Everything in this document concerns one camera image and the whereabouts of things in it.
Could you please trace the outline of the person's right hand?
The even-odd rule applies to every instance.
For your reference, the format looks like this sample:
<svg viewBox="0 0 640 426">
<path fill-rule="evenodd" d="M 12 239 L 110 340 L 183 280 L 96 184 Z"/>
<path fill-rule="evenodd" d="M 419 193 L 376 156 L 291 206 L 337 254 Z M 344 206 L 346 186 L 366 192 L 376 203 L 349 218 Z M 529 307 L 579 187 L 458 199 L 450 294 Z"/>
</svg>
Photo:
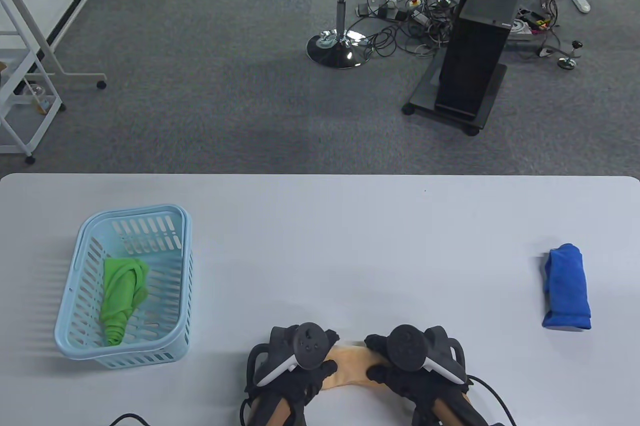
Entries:
<svg viewBox="0 0 640 426">
<path fill-rule="evenodd" d="M 473 422 L 474 409 L 466 399 L 466 369 L 453 354 L 462 347 L 443 326 L 421 331 L 401 324 L 388 336 L 371 334 L 364 342 L 388 362 L 370 367 L 369 380 L 412 401 L 422 415 L 429 415 L 436 400 L 441 400 L 460 420 Z"/>
</svg>

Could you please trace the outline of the person's left hand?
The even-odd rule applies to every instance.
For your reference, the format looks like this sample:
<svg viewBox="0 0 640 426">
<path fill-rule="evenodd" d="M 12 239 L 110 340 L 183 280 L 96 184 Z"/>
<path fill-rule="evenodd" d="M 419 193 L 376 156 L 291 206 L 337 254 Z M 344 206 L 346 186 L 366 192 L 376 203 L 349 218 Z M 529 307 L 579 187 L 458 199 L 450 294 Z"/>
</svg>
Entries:
<svg viewBox="0 0 640 426">
<path fill-rule="evenodd" d="M 247 398 L 241 410 L 267 397 L 286 401 L 289 421 L 302 419 L 304 407 L 317 396 L 323 381 L 338 371 L 328 355 L 340 339 L 337 332 L 306 322 L 274 326 L 269 341 L 254 346 L 247 357 Z"/>
</svg>

